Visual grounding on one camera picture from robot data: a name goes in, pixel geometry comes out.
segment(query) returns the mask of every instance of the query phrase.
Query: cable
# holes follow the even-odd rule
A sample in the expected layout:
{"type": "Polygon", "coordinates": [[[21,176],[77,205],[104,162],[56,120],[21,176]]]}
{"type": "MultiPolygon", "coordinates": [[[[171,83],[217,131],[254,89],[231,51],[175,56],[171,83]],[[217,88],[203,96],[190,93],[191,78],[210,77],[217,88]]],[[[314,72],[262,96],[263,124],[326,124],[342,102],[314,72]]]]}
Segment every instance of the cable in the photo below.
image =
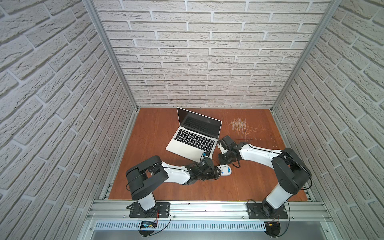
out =
{"type": "Polygon", "coordinates": [[[207,179],[207,180],[209,180],[209,181],[213,181],[213,180],[217,180],[217,179],[219,179],[219,178],[221,177],[221,172],[222,172],[222,169],[221,169],[220,164],[219,164],[215,159],[212,158],[212,160],[215,161],[215,162],[218,164],[218,166],[220,167],[220,174],[219,174],[218,177],[215,178],[215,179],[207,179]]]}
{"type": "MultiPolygon", "coordinates": [[[[148,170],[148,172],[153,172],[153,171],[156,171],[156,170],[159,170],[162,166],[160,165],[158,168],[154,168],[154,169],[151,169],[151,170],[148,170]]],[[[147,172],[145,171],[144,173],[138,175],[137,177],[135,177],[134,179],[132,179],[130,182],[127,183],[127,185],[125,186],[125,189],[127,189],[128,185],[133,181],[135,180],[136,178],[144,175],[144,174],[147,174],[147,172]]]]}
{"type": "Polygon", "coordinates": [[[153,208],[151,208],[149,211],[145,211],[146,212],[145,218],[152,217],[156,213],[156,211],[159,212],[159,208],[157,204],[153,208]]]}
{"type": "Polygon", "coordinates": [[[239,139],[233,139],[233,141],[236,141],[236,140],[253,140],[254,138],[239,138],[239,139]]]}
{"type": "Polygon", "coordinates": [[[132,206],[133,204],[134,204],[134,203],[132,203],[131,205],[127,206],[127,209],[132,210],[131,206],[132,206]]]}
{"type": "Polygon", "coordinates": [[[236,166],[235,164],[233,164],[233,162],[231,162],[231,164],[235,167],[235,168],[241,168],[241,165],[240,165],[240,161],[237,160],[237,163],[239,164],[239,166],[236,166]]]}
{"type": "Polygon", "coordinates": [[[251,209],[251,208],[249,207],[249,201],[253,201],[254,203],[257,203],[257,202],[256,202],[255,200],[253,200],[253,199],[248,199],[248,201],[247,201],[247,207],[248,207],[248,209],[251,209]]]}
{"type": "Polygon", "coordinates": [[[283,236],[287,232],[288,227],[289,227],[289,223],[291,222],[291,207],[289,206],[289,202],[288,201],[286,201],[286,203],[288,203],[288,208],[289,208],[288,225],[287,225],[287,228],[285,229],[285,231],[283,232],[283,234],[280,234],[279,236],[276,236],[277,238],[283,236]]]}
{"type": "MultiPolygon", "coordinates": [[[[260,149],[258,149],[258,148],[252,147],[252,146],[249,144],[249,142],[248,142],[248,146],[249,146],[250,148],[252,148],[252,149],[260,150],[260,149]]],[[[268,151],[268,150],[265,150],[265,149],[263,149],[263,151],[266,151],[266,152],[272,152],[272,153],[277,153],[277,152],[268,151]]]]}
{"type": "Polygon", "coordinates": [[[310,189],[311,187],[312,187],[312,178],[311,178],[311,175],[310,175],[310,173],[308,173],[308,171],[305,169],[305,168],[303,168],[300,164],[298,164],[295,160],[293,160],[293,158],[291,158],[291,157],[288,157],[288,156],[285,156],[285,157],[287,157],[287,158],[289,158],[289,159],[291,159],[293,162],[295,162],[297,165],[299,165],[299,167],[301,167],[302,169],[304,169],[304,171],[308,174],[308,177],[310,178],[310,180],[311,180],[311,184],[310,184],[310,186],[309,187],[307,187],[307,188],[303,188],[303,189],[301,189],[301,190],[307,190],[307,189],[310,189]]]}
{"type": "MultiPolygon", "coordinates": [[[[166,229],[167,227],[168,227],[168,225],[170,224],[170,221],[172,220],[172,215],[170,214],[170,213],[168,213],[169,214],[169,216],[170,216],[170,219],[169,219],[169,222],[168,222],[168,224],[167,224],[167,226],[165,226],[162,230],[164,230],[164,229],[166,229]]],[[[150,237],[150,236],[153,236],[153,235],[155,235],[155,234],[158,234],[159,232],[161,232],[162,230],[160,230],[160,231],[158,231],[158,232],[156,232],[156,233],[153,233],[153,234],[150,234],[150,235],[148,235],[148,236],[143,236],[143,237],[150,237]]]]}
{"type": "Polygon", "coordinates": [[[163,167],[163,168],[164,169],[170,168],[170,169],[176,169],[176,170],[181,170],[181,171],[184,171],[184,172],[188,172],[188,170],[185,171],[184,169],[178,169],[178,168],[174,168],[174,167],[163,167]]]}
{"type": "Polygon", "coordinates": [[[273,222],[275,219],[276,219],[276,216],[273,218],[273,220],[272,220],[272,221],[270,221],[270,222],[267,222],[267,223],[271,223],[271,222],[273,222]]]}

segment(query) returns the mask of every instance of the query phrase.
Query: black mounting plate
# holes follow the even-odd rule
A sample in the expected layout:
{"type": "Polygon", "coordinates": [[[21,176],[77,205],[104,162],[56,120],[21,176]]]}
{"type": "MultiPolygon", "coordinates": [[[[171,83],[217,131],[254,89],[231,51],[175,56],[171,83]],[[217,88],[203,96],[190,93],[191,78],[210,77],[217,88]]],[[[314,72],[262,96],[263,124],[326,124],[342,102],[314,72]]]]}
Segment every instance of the black mounting plate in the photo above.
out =
{"type": "MultiPolygon", "coordinates": [[[[247,204],[247,213],[249,216],[249,219],[266,219],[261,211],[261,203],[248,203],[247,204]]],[[[277,215],[279,216],[280,219],[288,219],[288,214],[285,210],[284,204],[279,207],[277,210],[277,215]]]]}
{"type": "MultiPolygon", "coordinates": [[[[159,218],[168,218],[169,216],[169,202],[156,202],[157,208],[159,210],[159,218]]],[[[149,209],[148,211],[144,211],[139,202],[134,202],[131,206],[131,211],[129,213],[130,218],[156,218],[157,211],[153,211],[149,209]]]]}

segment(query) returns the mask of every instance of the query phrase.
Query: laptop screen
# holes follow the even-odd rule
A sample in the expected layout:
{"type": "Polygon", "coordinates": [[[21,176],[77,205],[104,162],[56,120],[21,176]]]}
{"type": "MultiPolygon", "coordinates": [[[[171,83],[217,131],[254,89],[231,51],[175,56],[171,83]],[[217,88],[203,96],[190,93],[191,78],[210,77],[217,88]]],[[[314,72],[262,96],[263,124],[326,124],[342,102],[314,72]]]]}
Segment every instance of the laptop screen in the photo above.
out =
{"type": "Polygon", "coordinates": [[[221,121],[177,108],[180,126],[208,137],[218,138],[221,121]]]}

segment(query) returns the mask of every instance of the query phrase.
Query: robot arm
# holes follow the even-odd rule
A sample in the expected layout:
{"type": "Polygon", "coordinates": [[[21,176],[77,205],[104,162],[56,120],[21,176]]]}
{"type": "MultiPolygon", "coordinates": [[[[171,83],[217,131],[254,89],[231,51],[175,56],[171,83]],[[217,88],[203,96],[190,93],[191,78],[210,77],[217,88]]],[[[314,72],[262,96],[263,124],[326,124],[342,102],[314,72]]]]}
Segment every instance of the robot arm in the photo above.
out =
{"type": "Polygon", "coordinates": [[[244,142],[236,144],[229,136],[219,140],[218,147],[222,152],[219,154],[219,167],[214,166],[208,154],[203,153],[199,163],[186,166],[170,165],[162,162],[159,156],[153,156],[129,169],[126,177],[132,199],[138,200],[144,210],[149,210],[156,204],[152,191],[163,182],[189,185],[197,180],[215,180],[221,175],[230,175],[231,170],[227,164],[240,164],[240,160],[249,160],[275,170],[278,184],[262,204],[264,215],[273,217],[277,209],[292,195],[297,194],[311,177],[309,169],[290,148],[281,151],[255,147],[244,142]],[[221,174],[223,168],[228,168],[228,173],[221,174]]]}
{"type": "Polygon", "coordinates": [[[218,179],[223,167],[214,166],[208,156],[209,153],[203,153],[199,163],[193,162],[186,166],[170,165],[162,162],[159,156],[153,156],[132,167],[126,172],[132,199],[137,200],[143,210],[147,211],[156,204],[152,192],[163,182],[190,185],[198,180],[218,179]]]}
{"type": "Polygon", "coordinates": [[[255,147],[242,142],[236,144],[229,136],[219,140],[220,164],[230,164],[239,160],[254,161],[272,168],[278,183],[263,200],[262,210],[266,217],[273,217],[277,209],[292,195],[297,194],[311,178],[311,172],[300,157],[290,148],[271,150],[255,147]]]}

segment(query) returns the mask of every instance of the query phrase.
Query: laptop keyboard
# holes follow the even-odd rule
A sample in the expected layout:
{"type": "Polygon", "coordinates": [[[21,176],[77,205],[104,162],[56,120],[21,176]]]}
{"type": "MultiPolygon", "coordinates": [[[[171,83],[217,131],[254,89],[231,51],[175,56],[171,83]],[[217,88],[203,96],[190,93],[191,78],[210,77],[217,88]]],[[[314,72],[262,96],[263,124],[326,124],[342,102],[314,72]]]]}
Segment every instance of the laptop keyboard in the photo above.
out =
{"type": "Polygon", "coordinates": [[[191,145],[192,147],[204,150],[205,152],[209,153],[211,153],[212,147],[215,144],[215,141],[209,138],[185,131],[183,129],[179,130],[179,132],[175,136],[175,140],[186,143],[188,145],[191,145]]]}

